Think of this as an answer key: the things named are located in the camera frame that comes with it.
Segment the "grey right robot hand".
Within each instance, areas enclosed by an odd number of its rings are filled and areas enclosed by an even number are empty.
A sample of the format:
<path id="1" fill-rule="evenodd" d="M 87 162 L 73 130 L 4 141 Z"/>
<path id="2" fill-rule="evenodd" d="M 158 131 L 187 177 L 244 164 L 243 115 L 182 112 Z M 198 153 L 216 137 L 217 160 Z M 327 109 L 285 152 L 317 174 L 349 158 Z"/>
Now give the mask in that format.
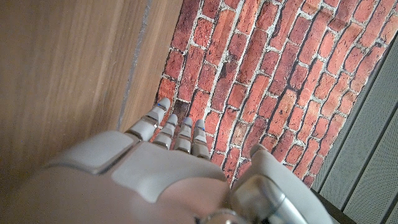
<path id="1" fill-rule="evenodd" d="M 9 195 L 2 223 L 331 223 L 321 201 L 261 144 L 234 185 L 210 161 L 203 120 L 159 101 L 48 162 Z"/>

